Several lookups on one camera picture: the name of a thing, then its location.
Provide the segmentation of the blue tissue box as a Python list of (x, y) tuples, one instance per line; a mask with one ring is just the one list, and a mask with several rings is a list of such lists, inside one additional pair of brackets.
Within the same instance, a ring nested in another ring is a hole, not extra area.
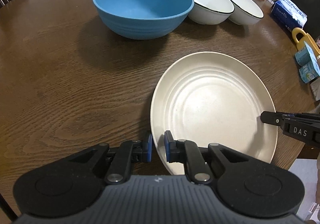
[(307, 15), (291, 0), (277, 0), (271, 10), (271, 16), (284, 25), (290, 32), (294, 28), (303, 29), (308, 20)]

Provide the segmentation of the yellow mug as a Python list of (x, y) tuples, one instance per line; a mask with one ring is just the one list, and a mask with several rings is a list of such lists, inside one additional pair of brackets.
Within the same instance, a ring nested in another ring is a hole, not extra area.
[[(300, 51), (305, 46), (305, 43), (307, 43), (313, 50), (313, 53), (317, 60), (319, 59), (319, 47), (309, 33), (306, 33), (303, 29), (296, 27), (292, 30), (291, 34), (298, 51)], [(297, 38), (297, 35), (299, 34), (302, 34), (302, 38), (300, 40), (298, 40)]]

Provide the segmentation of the white plastic packet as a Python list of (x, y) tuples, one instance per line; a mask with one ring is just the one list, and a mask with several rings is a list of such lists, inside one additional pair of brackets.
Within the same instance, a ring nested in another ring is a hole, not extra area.
[(310, 83), (310, 88), (313, 93), (313, 97), (316, 101), (320, 100), (320, 78), (315, 79)]

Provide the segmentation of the blue bowl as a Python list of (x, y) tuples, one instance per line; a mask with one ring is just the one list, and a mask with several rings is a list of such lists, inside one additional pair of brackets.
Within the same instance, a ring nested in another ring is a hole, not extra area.
[(110, 30), (134, 40), (151, 40), (171, 33), (194, 7), (194, 0), (92, 1)]

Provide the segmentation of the cream plate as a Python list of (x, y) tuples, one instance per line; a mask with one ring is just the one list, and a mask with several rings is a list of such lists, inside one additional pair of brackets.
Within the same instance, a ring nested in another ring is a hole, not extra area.
[(200, 147), (219, 143), (269, 163), (278, 130), (262, 123), (260, 115), (274, 110), (266, 86), (248, 66), (226, 54), (198, 52), (174, 62), (159, 79), (151, 101), (151, 132), (172, 175), (184, 169), (167, 162), (167, 130), (176, 140), (191, 140)]

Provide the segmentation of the white bowl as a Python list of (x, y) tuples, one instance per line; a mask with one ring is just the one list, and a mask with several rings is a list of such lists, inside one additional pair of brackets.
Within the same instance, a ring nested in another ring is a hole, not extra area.
[(234, 5), (234, 12), (229, 20), (236, 25), (249, 26), (258, 23), (264, 13), (253, 0), (231, 0)]
[(189, 19), (201, 25), (218, 25), (235, 11), (230, 0), (194, 0)]

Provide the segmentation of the white bowl right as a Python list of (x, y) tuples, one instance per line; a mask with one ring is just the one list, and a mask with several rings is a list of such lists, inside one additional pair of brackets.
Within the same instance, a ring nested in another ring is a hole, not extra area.
[(264, 13), (253, 0), (231, 0), (234, 5), (234, 12), (229, 20), (236, 25), (249, 26), (258, 23)]

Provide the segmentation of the white bowl left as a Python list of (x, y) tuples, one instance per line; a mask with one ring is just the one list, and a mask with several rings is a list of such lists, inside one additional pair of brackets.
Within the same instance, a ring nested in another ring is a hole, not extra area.
[(218, 25), (235, 11), (230, 0), (194, 0), (189, 19), (201, 25)]

